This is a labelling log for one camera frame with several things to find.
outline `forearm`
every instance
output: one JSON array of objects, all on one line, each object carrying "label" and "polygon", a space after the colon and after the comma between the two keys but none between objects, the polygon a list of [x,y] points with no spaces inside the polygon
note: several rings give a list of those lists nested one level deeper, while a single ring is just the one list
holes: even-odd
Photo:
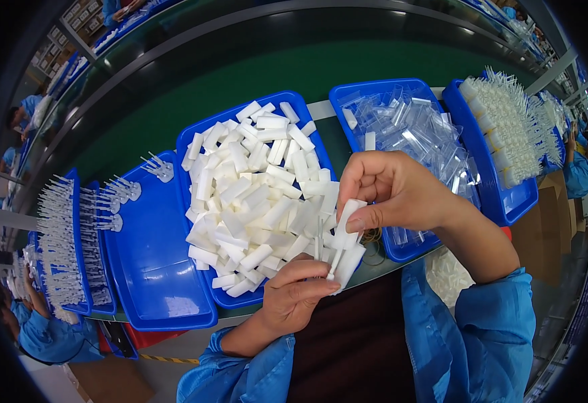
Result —
[{"label": "forearm", "polygon": [[264,325],[261,310],[258,310],[227,333],[220,346],[229,357],[254,357],[279,337]]},{"label": "forearm", "polygon": [[32,284],[25,281],[25,290],[28,292],[30,299],[32,300],[32,305],[34,306],[34,310],[39,312],[41,316],[44,318],[50,318],[50,312],[48,311],[48,306],[46,302],[43,301],[43,298],[34,290]]},{"label": "forearm", "polygon": [[434,228],[433,232],[476,283],[498,280],[520,267],[518,254],[509,238],[474,205],[455,196],[448,203],[448,209],[444,225]]}]

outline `cardboard box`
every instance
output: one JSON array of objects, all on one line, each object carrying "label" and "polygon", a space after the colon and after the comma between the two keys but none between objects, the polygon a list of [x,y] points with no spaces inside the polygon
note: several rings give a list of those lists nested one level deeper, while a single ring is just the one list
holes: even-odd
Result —
[{"label": "cardboard box", "polygon": [[539,202],[511,227],[520,264],[533,278],[558,287],[560,256],[572,252],[580,226],[585,228],[575,202],[567,198],[562,171],[548,174],[539,185]]},{"label": "cardboard box", "polygon": [[86,402],[146,403],[155,392],[134,360],[108,355],[103,360],[69,364],[70,380]]}]

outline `hand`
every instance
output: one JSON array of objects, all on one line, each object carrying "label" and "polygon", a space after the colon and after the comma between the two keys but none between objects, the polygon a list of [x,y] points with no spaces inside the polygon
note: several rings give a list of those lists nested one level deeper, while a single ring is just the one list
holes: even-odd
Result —
[{"label": "hand", "polygon": [[117,21],[118,23],[122,22],[122,20],[124,19],[124,16],[126,15],[126,10],[124,10],[123,8],[116,11],[113,14],[113,20]]},{"label": "hand", "polygon": [[568,141],[565,144],[565,150],[568,154],[571,154],[576,150],[576,133],[576,122],[572,122],[572,128],[570,129],[570,134],[568,135]]},{"label": "hand", "polygon": [[426,231],[443,226],[463,200],[402,151],[354,153],[341,176],[337,221],[349,198],[376,202],[357,210],[347,232],[400,226]]},{"label": "hand", "polygon": [[25,263],[25,283],[29,284],[30,286],[32,286],[32,283],[34,282],[34,278],[30,277],[30,263]]},{"label": "hand", "polygon": [[265,283],[262,308],[255,315],[274,340],[304,329],[321,298],[340,288],[338,282],[325,279],[329,271],[329,264],[300,254]]}]

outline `floor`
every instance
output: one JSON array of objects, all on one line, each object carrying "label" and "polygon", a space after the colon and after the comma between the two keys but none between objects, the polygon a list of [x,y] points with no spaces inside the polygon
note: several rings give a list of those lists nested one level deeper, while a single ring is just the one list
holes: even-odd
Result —
[{"label": "floor", "polygon": [[[214,327],[191,330],[174,339],[143,348],[139,352],[160,357],[197,359],[209,344],[213,332],[225,327],[237,326],[245,319],[247,317],[221,319]],[[194,364],[177,364],[150,359],[139,359],[136,364],[137,370],[156,392],[156,395],[148,403],[174,403],[178,381],[186,371],[195,367]]]}]

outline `blue plastic tray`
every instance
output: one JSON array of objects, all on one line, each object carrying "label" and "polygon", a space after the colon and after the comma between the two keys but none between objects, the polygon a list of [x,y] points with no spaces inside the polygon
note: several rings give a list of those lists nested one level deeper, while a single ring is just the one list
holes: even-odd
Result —
[{"label": "blue plastic tray", "polygon": [[[363,135],[365,133],[362,133],[361,129],[358,126],[354,128],[354,130],[350,129],[350,127],[347,125],[346,117],[344,117],[343,113],[341,112],[341,106],[338,104],[338,100],[356,91],[361,92],[362,95],[392,92],[396,84],[403,85],[411,90],[417,91],[413,95],[414,97],[430,99],[431,101],[437,103],[437,107],[440,110],[440,112],[444,112],[444,110],[438,103],[437,98],[435,98],[435,95],[431,91],[431,88],[420,79],[376,80],[365,81],[363,83],[338,85],[330,90],[330,103],[332,104],[334,110],[337,112],[338,121],[343,127],[343,131],[346,133],[347,141],[350,143],[350,148],[352,148],[352,152],[361,151],[359,141],[357,140],[357,134],[360,133]],[[390,260],[392,260],[393,262],[401,263],[411,261],[414,258],[425,254],[426,252],[440,244],[440,240],[437,236],[430,235],[427,236],[424,239],[424,242],[422,242],[421,244],[409,242],[407,244],[404,244],[403,246],[400,246],[396,245],[393,241],[392,227],[384,227],[382,231],[384,249],[386,250],[386,254],[390,258]]]},{"label": "blue plastic tray", "polygon": [[451,81],[443,91],[444,102],[451,112],[453,122],[463,127],[461,139],[478,166],[480,183],[477,188],[481,211],[499,226],[510,226],[538,203],[538,185],[535,178],[530,178],[511,189],[500,186],[480,126],[458,90],[463,81]]},{"label": "blue plastic tray", "polygon": [[[92,190],[96,190],[97,194],[99,194],[99,182],[97,181],[93,181],[90,182],[87,186],[86,189],[92,189]],[[101,213],[104,210],[97,210],[96,211],[96,215],[97,217],[101,216]],[[105,315],[114,315],[115,313],[117,313],[117,303],[116,298],[115,298],[115,293],[114,293],[114,287],[113,287],[113,281],[111,279],[112,275],[110,274],[110,265],[108,264],[108,258],[106,257],[106,246],[104,243],[104,231],[97,231],[96,232],[97,235],[97,241],[99,243],[99,254],[101,255],[101,267],[104,270],[104,276],[106,277],[106,289],[108,290],[108,293],[110,294],[110,299],[112,300],[112,302],[109,302],[107,304],[101,304],[101,305],[95,305],[93,303],[93,312],[96,313],[103,313]]]},{"label": "blue plastic tray", "polygon": [[86,275],[86,265],[84,264],[84,252],[81,247],[81,227],[79,223],[79,176],[77,169],[72,168],[70,172],[66,173],[66,179],[74,179],[74,190],[72,192],[72,232],[75,238],[75,255],[77,257],[77,267],[79,269],[79,276],[81,277],[81,288],[84,290],[85,302],[78,304],[63,305],[66,311],[80,313],[82,315],[90,315],[92,312],[92,295],[90,294],[90,287],[88,286],[88,276]]},{"label": "blue plastic tray", "polygon": [[[182,170],[172,151],[159,157]],[[123,175],[142,195],[122,205],[120,232],[103,231],[120,302],[140,331],[189,330],[218,322],[207,280],[188,257],[181,220],[185,209],[177,178],[163,183],[141,165]]]},{"label": "blue plastic tray", "polygon": [[[294,108],[294,111],[297,113],[298,117],[300,118],[300,121],[297,123],[298,128],[302,128],[303,126],[305,126],[305,124],[307,122],[310,122],[312,120],[312,117],[309,114],[309,110],[307,109],[307,105],[305,103],[305,100],[303,100],[303,97],[294,91],[282,91],[282,92],[277,92],[277,93],[273,93],[271,95],[267,95],[266,97],[263,98],[259,98],[256,101],[258,101],[259,104],[264,105],[268,102],[271,102],[274,104],[274,106],[276,107],[276,110],[274,111],[274,113],[276,114],[282,114],[281,112],[281,108],[279,106],[279,104],[281,102],[289,102],[290,105],[292,106],[292,108]],[[184,129],[182,131],[182,133],[180,133],[180,135],[177,138],[177,171],[178,171],[178,176],[180,179],[180,189],[182,192],[182,201],[184,203],[184,210],[188,210],[188,208],[191,206],[191,193],[189,192],[189,186],[191,186],[191,177],[189,176],[189,173],[185,172],[182,167],[180,166],[182,159],[184,159],[184,155],[186,154],[186,148],[189,144],[191,144],[191,141],[193,141],[193,135],[195,133],[202,133],[204,130],[209,129],[209,127],[215,125],[216,122],[220,121],[220,122],[226,122],[229,119],[233,119],[236,120],[236,113],[238,113],[241,109],[243,109],[245,106],[247,106],[249,104],[249,102],[244,103],[242,105],[238,105],[235,106],[231,109],[227,109],[224,112],[220,112],[217,115],[208,117],[207,119],[204,119],[203,121],[199,121],[198,123],[195,123],[189,127],[187,127],[186,129]],[[314,133],[312,133],[309,136],[309,139],[314,143],[314,145],[316,146],[314,148],[314,150],[317,153],[317,157],[319,158],[319,165],[321,165],[322,168],[327,168],[330,170],[330,176],[332,178],[333,181],[337,180],[337,176],[335,175],[334,169],[332,169],[332,164],[330,163],[330,157],[328,157],[328,153],[326,152],[326,148],[323,146],[323,142],[321,141],[321,136],[319,135],[319,133],[317,131],[314,131]],[[187,231],[187,233],[189,233],[191,231],[191,222],[188,221],[184,215],[182,215],[183,218],[183,222],[184,222],[184,227],[185,230]],[[207,278],[207,286],[211,287],[211,281],[218,277],[216,274],[216,271],[213,269],[210,270],[203,270],[202,271],[204,273],[204,276]],[[262,296],[264,294],[264,283],[260,285],[260,287],[258,287],[258,289],[251,293],[251,292],[247,292],[245,294],[242,294],[241,296],[237,297],[237,298],[233,298],[230,297],[225,291],[222,290],[222,288],[215,288],[213,289],[213,299],[215,299],[215,302],[219,305],[222,306],[223,308],[229,309],[229,310],[233,310],[235,308],[241,308],[243,306],[247,306],[247,305],[252,305],[252,304],[258,304],[260,302],[262,302]]]}]

